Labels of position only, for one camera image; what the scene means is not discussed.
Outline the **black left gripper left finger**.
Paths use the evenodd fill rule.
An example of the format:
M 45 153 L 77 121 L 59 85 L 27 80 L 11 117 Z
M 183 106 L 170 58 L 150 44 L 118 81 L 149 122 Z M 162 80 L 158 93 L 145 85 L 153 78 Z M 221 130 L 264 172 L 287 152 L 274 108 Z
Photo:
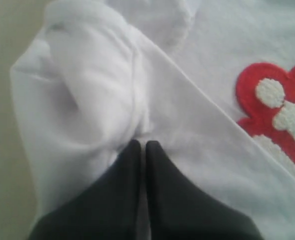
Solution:
M 134 240 L 141 184 L 141 145 L 131 140 L 88 189 L 42 217 L 30 240 Z

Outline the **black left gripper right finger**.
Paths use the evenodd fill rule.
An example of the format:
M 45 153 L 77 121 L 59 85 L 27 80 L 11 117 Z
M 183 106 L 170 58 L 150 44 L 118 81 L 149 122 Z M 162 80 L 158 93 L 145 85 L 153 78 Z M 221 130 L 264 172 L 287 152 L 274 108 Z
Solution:
M 145 183 L 153 240 L 261 240 L 245 214 L 194 185 L 158 141 L 145 145 Z

